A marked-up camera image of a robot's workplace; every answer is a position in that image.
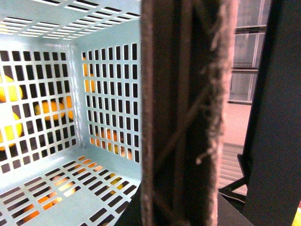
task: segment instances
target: slotted grid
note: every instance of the slotted grid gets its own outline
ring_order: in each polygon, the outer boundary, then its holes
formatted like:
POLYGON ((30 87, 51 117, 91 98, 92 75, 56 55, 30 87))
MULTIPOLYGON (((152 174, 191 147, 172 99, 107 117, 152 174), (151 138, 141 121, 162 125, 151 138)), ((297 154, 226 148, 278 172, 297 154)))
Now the slotted grid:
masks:
POLYGON ((35 217, 46 214, 57 204, 57 207, 68 204, 73 194, 82 199, 88 192, 89 197, 97 199, 103 207, 96 212, 93 208, 83 212, 84 219, 89 220, 86 224, 103 225, 116 222, 116 217, 127 207, 136 190, 133 182, 81 156, 0 193, 0 201, 4 204, 6 216, 22 225, 33 222, 35 217))
POLYGON ((66 53, 0 50, 0 74, 2 173, 77 143, 66 53))
POLYGON ((32 0, 46 3, 49 7, 58 7, 66 15, 78 15, 68 24, 58 24, 52 21, 30 20, 15 16, 6 16, 0 20, 0 34, 42 37, 48 39, 72 40, 115 25, 139 19, 140 15, 124 9, 108 7, 95 2, 32 0))
POLYGON ((90 143, 140 162, 137 43, 82 53, 90 143))

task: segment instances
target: light blue crate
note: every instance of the light blue crate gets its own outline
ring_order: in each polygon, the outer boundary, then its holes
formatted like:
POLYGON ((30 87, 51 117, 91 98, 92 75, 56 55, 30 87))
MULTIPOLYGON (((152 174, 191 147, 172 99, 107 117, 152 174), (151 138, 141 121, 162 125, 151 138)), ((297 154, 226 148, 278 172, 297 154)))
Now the light blue crate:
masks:
POLYGON ((140 13, 137 0, 1 1, 0 111, 15 112, 23 132, 8 141, 1 119, 0 225, 114 225, 131 201, 141 182, 140 13), (35 113, 44 101, 64 109, 35 113))

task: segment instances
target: dark post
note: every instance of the dark post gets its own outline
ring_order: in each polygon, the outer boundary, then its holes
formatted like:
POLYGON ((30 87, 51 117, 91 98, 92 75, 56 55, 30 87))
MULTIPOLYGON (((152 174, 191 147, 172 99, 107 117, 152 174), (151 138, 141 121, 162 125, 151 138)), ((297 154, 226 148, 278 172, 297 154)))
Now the dark post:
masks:
POLYGON ((272 1, 245 156, 253 157, 244 215, 291 226, 301 199, 301 0, 272 1))

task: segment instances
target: crate floor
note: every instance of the crate floor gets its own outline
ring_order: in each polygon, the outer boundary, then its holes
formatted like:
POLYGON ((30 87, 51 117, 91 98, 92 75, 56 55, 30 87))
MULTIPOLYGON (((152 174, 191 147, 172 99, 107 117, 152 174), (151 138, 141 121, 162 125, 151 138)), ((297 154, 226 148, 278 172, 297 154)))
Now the crate floor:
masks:
POLYGON ((137 167, 122 161, 120 170, 114 154, 106 152, 75 148, 5 174, 0 184, 0 226, 114 225, 135 194, 140 176, 129 177, 137 167))

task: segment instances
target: floor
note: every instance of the floor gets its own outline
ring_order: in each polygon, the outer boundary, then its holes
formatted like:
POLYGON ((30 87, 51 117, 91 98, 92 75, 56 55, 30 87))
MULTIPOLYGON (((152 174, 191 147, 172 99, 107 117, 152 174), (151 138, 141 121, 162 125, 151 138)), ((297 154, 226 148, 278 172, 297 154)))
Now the floor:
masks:
MULTIPOLYGON (((250 111, 250 105, 230 103, 226 105, 226 131, 219 188, 225 187, 243 177, 237 154, 242 154, 243 152, 250 111)), ((246 195, 247 187, 243 186, 234 192, 246 195)))

